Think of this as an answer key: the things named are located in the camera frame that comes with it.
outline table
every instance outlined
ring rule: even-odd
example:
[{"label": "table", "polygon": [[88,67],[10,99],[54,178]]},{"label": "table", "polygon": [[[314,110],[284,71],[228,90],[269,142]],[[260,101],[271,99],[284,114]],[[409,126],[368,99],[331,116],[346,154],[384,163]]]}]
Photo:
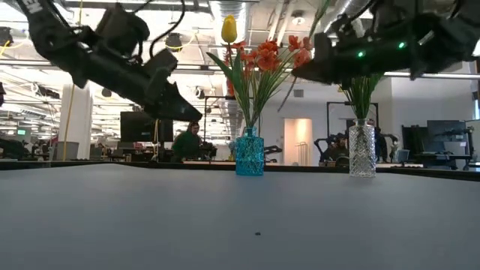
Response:
[{"label": "table", "polygon": [[0,269],[480,269],[479,194],[387,173],[1,171]]}]

